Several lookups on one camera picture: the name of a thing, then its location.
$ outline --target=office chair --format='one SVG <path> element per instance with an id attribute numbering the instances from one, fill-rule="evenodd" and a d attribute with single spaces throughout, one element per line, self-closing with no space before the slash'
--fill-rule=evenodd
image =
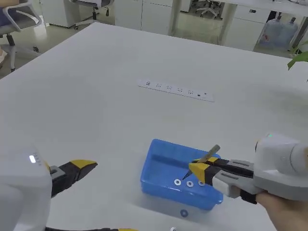
<path id="1" fill-rule="evenodd" d="M 214 17 L 220 16 L 220 2 L 212 1 L 212 0 L 205 0 L 205 1 L 200 1 L 199 3 L 204 4 L 203 7 L 198 7 L 196 9 L 197 11 L 202 11 L 200 17 L 203 17 L 205 13 L 211 12 Z"/>
<path id="2" fill-rule="evenodd" d="M 15 20 L 10 16 L 9 9 L 16 9 Z M 9 6 L 3 8 L 3 13 L 9 19 L 11 24 L 0 26 L 0 38 L 6 35 L 9 42 L 8 45 L 1 45 L 2 49 L 10 56 L 11 72 L 15 70 L 15 57 L 17 52 L 31 54 L 35 57 L 41 55 L 37 47 L 33 47 L 33 50 L 19 47 L 15 45 L 14 39 L 11 35 L 12 32 L 22 32 L 23 30 L 31 27 L 36 27 L 42 23 L 39 15 L 34 11 L 32 0 L 20 0 L 20 4 L 15 6 Z"/>
<path id="3" fill-rule="evenodd" d="M 84 6 L 91 6 L 93 8 L 92 19 L 85 20 L 80 23 L 76 23 L 75 30 L 78 30 L 80 25 L 87 25 L 87 24 L 98 22 L 96 20 L 96 16 L 97 16 L 96 10 L 98 10 L 98 8 L 109 6 L 114 2 L 114 0 L 69 0 L 69 1 L 76 3 L 76 4 L 84 5 Z"/>

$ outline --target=green plant leaf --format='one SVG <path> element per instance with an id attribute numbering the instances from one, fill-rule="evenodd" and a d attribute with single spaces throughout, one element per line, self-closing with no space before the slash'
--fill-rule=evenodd
<path id="1" fill-rule="evenodd" d="M 288 70 L 292 68 L 292 66 L 296 62 L 308 62 L 308 51 L 305 51 L 297 56 L 295 56 L 289 63 L 288 63 Z"/>
<path id="2" fill-rule="evenodd" d="M 295 48 L 293 48 L 292 54 L 295 54 L 295 52 L 297 51 L 297 49 L 298 49 L 300 46 L 303 46 L 303 45 L 306 45 L 306 44 L 308 44 L 308 40 L 307 40 L 306 42 L 304 42 L 303 44 L 298 45 L 298 46 L 296 46 Z"/>

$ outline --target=metal washer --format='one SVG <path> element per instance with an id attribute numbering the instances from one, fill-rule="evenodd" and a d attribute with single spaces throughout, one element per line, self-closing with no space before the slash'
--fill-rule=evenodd
<path id="1" fill-rule="evenodd" d="M 180 180 L 180 179 L 175 179 L 175 180 L 174 180 L 174 184 L 175 184 L 176 186 L 180 186 L 180 185 L 181 185 L 181 180 Z"/>
<path id="2" fill-rule="evenodd" d="M 205 186 L 205 184 L 204 184 L 202 181 L 198 181 L 198 184 L 199 184 L 201 187 Z"/>
<path id="3" fill-rule="evenodd" d="M 191 188 L 191 187 L 193 187 L 193 182 L 191 180 L 189 180 L 189 181 L 186 182 L 186 185 Z"/>

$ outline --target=human hand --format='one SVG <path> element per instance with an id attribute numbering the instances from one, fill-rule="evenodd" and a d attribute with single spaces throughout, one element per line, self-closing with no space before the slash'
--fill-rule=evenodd
<path id="1" fill-rule="evenodd" d="M 308 202 L 290 201 L 266 192 L 257 202 L 267 211 L 277 231 L 308 231 Z"/>

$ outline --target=blue plastic bin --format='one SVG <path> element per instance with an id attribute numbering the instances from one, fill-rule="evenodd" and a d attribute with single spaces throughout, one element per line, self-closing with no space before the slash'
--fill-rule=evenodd
<path id="1" fill-rule="evenodd" d="M 174 184 L 175 179 L 182 179 L 188 171 L 188 164 L 205 156 L 207 152 L 161 140 L 153 140 L 141 174 L 141 188 L 144 193 L 170 199 L 204 210 L 211 210 L 221 204 L 223 194 L 212 186 L 198 184 L 195 175 Z M 186 185 L 193 182 L 193 187 Z"/>

